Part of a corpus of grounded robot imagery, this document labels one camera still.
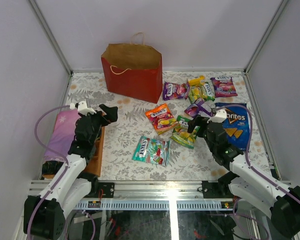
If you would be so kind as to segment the purple candy bag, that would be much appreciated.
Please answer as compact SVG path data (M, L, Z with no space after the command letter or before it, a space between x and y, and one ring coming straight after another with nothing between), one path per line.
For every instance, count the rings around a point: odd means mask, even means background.
M194 118L197 115L200 115L202 117L212 117L213 111L212 109L215 108L215 104L211 100L203 100L201 98L198 98L194 103L192 103L190 106L188 106L184 112Z
M190 86L188 83L165 82L163 85L162 99L164 101L174 99L187 99Z
M212 77L210 80L216 98L236 97L238 95L232 77Z

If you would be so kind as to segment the yellow green candy bag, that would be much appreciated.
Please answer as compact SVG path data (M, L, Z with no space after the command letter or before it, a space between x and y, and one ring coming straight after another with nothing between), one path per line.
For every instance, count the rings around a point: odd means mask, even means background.
M178 126L173 129L170 138L186 148L194 149L197 132L200 127L196 126L192 133L188 133L188 123L190 119L182 115L178 115L176 120L178 121Z

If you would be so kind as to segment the blue silver chips bag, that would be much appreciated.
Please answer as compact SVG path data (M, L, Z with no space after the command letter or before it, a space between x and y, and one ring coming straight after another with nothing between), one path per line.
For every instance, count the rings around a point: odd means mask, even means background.
M223 122L222 126L227 133L227 139L229 143L245 151L250 136L247 110L238 106L230 106L226 107L225 111L227 119Z

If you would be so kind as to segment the orange candy bag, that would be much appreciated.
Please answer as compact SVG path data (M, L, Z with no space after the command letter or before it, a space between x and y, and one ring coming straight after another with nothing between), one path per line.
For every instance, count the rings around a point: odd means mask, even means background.
M179 124L166 103L146 111L145 116L158 135L174 129Z

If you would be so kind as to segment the yellow snack bag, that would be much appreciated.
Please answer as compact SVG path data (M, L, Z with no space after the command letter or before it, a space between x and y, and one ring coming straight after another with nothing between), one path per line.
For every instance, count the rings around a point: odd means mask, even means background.
M197 78L193 78L193 79L188 79L187 83L189 86L203 86L205 84L205 76L201 75Z

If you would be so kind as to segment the red paper bag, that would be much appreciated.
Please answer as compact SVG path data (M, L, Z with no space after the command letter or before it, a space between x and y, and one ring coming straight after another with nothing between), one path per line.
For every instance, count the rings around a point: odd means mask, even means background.
M156 104L163 91L162 54L144 43L110 43L101 55L107 90Z

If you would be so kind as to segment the teal candy bag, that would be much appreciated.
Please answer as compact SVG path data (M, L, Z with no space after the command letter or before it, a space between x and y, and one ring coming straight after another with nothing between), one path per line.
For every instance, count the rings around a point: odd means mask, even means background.
M170 155L170 141L141 136L134 154L133 161L167 167Z

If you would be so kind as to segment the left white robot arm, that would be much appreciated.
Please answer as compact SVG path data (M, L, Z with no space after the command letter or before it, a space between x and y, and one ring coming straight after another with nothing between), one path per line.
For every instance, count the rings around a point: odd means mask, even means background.
M68 107L75 109L79 118L67 155L60 155L63 164L38 195L29 195L24 202L23 232L29 240L34 236L57 240L81 199L102 196L98 177L85 168L96 152L96 140L102 129L118 120L118 107L100 104L96 111L84 100Z

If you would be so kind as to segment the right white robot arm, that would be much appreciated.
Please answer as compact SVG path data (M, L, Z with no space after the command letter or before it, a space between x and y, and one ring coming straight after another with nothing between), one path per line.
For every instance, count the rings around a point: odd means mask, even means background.
M223 197L244 199L268 218L274 228L291 239L300 232L300 186L290 187L249 162L248 155L228 142L221 120L197 115L188 123L188 133L198 127L214 160L228 170L226 180L218 184Z

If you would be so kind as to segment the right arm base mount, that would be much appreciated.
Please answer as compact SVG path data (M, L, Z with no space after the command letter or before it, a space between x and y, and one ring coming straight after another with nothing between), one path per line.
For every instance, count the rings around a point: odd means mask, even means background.
M217 181L202 181L203 197L205 199L232 199L234 195L230 191L229 184L237 177L238 175L228 172Z

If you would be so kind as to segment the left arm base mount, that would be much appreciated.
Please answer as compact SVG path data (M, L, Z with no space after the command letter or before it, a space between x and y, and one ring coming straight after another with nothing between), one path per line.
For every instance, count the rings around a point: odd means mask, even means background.
M85 198L106 198L110 199L114 197L115 183L114 182L99 182L97 187L93 187L91 192L85 196Z

